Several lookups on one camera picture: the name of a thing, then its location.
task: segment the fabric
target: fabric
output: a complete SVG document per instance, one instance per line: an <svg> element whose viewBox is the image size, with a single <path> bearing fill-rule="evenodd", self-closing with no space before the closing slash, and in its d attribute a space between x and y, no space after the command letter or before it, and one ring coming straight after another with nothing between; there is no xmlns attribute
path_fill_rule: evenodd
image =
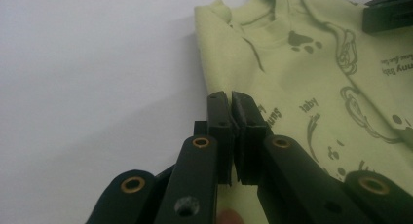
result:
<svg viewBox="0 0 413 224"><path fill-rule="evenodd" d="M209 93L247 93L329 175L372 170L413 194L413 29L365 34L346 0L197 7Z"/></svg>

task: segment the metal rivet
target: metal rivet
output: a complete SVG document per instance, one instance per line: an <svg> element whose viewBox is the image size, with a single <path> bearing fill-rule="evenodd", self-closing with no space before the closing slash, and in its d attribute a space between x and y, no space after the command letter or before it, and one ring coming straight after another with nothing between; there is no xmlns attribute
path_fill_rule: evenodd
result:
<svg viewBox="0 0 413 224"><path fill-rule="evenodd" d="M390 192L386 183L374 177L361 177L358 179L358 183L365 190L377 195L387 195Z"/></svg>
<svg viewBox="0 0 413 224"><path fill-rule="evenodd" d="M196 138L192 141L192 144L198 148L205 148L209 146L209 139L207 138Z"/></svg>
<svg viewBox="0 0 413 224"><path fill-rule="evenodd" d="M180 217L191 217L200 211L200 202L195 197L183 197L176 201L175 212Z"/></svg>
<svg viewBox="0 0 413 224"><path fill-rule="evenodd" d="M274 138L272 142L274 146L279 148L288 148L291 146L291 143L288 140L282 138Z"/></svg>
<svg viewBox="0 0 413 224"><path fill-rule="evenodd" d="M121 184L121 190L124 193L135 193L145 186L145 179L135 176L125 179Z"/></svg>

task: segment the brass grommet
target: brass grommet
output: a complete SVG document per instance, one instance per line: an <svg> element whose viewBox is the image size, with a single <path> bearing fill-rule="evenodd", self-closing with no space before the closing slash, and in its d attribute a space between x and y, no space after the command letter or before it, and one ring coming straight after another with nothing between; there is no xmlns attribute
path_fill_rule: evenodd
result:
<svg viewBox="0 0 413 224"><path fill-rule="evenodd" d="M130 177L125 179L121 184L121 190L124 193L135 193L145 186L145 179L142 177Z"/></svg>
<svg viewBox="0 0 413 224"><path fill-rule="evenodd" d="M361 177L358 179L358 183L365 190L377 195L387 195L390 192L386 183L374 177Z"/></svg>
<svg viewBox="0 0 413 224"><path fill-rule="evenodd" d="M274 138L272 143L279 148L289 148L291 146L291 143L288 140L282 138Z"/></svg>
<svg viewBox="0 0 413 224"><path fill-rule="evenodd" d="M205 148L209 146L209 139L207 138L196 138L192 140L192 144L197 148Z"/></svg>

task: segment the white background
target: white background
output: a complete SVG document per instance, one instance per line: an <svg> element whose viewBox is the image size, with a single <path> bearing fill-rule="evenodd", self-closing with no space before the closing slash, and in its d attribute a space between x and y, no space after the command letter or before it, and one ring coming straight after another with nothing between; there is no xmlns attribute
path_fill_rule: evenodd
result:
<svg viewBox="0 0 413 224"><path fill-rule="evenodd" d="M118 174L174 164L206 119L212 1L0 0L0 223L84 223Z"/></svg>

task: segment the finger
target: finger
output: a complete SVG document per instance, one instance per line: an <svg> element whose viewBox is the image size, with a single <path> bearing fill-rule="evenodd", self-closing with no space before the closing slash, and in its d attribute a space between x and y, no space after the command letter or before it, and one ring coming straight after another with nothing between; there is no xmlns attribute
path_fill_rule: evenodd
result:
<svg viewBox="0 0 413 224"><path fill-rule="evenodd" d="M244 222L235 211L225 209L218 214L216 224L244 224Z"/></svg>

